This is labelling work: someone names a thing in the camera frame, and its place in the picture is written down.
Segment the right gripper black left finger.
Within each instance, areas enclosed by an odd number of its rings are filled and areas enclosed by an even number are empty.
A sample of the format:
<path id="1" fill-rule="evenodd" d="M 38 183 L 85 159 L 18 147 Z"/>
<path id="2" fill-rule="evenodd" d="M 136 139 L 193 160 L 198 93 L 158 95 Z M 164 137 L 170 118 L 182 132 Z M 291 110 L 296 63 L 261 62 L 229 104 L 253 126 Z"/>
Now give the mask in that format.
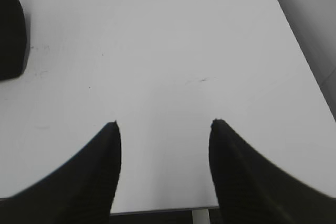
<path id="1" fill-rule="evenodd" d="M 109 223 L 120 170 L 120 130 L 109 122 L 61 167 L 1 201 L 1 223 Z"/>

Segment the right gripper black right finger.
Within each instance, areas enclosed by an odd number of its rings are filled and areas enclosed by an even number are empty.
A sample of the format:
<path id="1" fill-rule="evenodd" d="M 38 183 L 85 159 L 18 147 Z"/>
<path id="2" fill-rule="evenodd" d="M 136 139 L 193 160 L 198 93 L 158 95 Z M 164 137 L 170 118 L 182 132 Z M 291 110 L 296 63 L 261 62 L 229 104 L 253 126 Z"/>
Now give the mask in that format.
<path id="1" fill-rule="evenodd" d="M 335 199 L 270 162 L 224 120 L 211 124 L 209 166 L 223 223 L 335 223 Z"/>

